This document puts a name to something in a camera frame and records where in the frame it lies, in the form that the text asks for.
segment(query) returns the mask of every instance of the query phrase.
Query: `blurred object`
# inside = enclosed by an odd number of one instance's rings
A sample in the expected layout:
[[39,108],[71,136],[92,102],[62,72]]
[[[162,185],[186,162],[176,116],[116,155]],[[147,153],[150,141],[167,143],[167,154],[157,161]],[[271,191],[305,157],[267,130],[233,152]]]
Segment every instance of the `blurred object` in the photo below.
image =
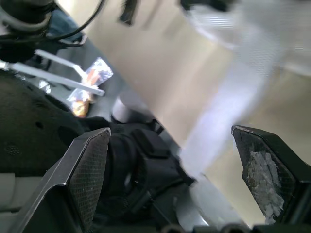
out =
[[[87,76],[82,77],[82,83],[91,87],[98,87],[113,76],[111,68],[103,61],[97,58],[93,65],[86,71]],[[67,100],[71,103],[71,110],[77,117],[86,117],[89,104],[93,102],[92,93],[75,89]]]
[[51,93],[51,86],[50,84],[45,80],[40,80],[39,82],[39,89],[43,90],[45,93],[50,94]]
[[200,176],[180,195],[176,204],[176,215],[179,224],[187,232],[196,226],[213,226],[221,229],[233,222],[245,226],[230,202],[204,176]]
[[213,8],[213,10],[227,12],[236,1],[237,0],[180,0],[180,4],[186,11],[190,10],[193,6],[204,5]]
[[120,123],[146,124],[154,120],[147,105],[132,90],[122,92],[112,108],[112,117]]
[[180,153],[185,171],[197,177],[222,155],[230,128],[260,103],[275,68],[288,51],[300,1],[242,0],[249,27],[240,35],[235,58]]
[[[249,11],[245,4],[247,0],[220,0],[219,2],[221,1],[228,2],[230,8],[226,11],[215,10],[215,7],[205,3],[213,2],[212,0],[182,0],[181,5],[186,10],[189,22],[199,33],[231,50],[236,50],[241,45],[243,35],[252,27],[247,20]],[[273,7],[277,1],[266,2],[266,4]],[[280,64],[292,72],[306,76],[311,76],[310,10],[310,1],[296,1],[293,5],[291,9],[293,17],[288,21],[291,24],[288,30],[292,37],[287,41],[289,49],[285,54],[285,61]],[[254,14],[260,16],[261,10],[254,11]]]
[[142,26],[143,29],[148,29],[152,23],[152,21],[154,20],[158,10],[160,9],[160,6],[162,5],[163,0],[156,0],[155,2],[155,6],[152,9],[152,12],[149,14],[146,22],[144,23],[144,25]]
[[131,26],[133,24],[137,4],[138,0],[124,0],[124,10],[119,21]]

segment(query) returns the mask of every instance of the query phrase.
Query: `black fabric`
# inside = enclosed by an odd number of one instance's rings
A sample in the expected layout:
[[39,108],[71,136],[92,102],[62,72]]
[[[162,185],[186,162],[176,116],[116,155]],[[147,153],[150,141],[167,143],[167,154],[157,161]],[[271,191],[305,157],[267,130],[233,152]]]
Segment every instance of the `black fabric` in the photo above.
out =
[[55,98],[0,71],[0,173],[43,176],[84,133]]

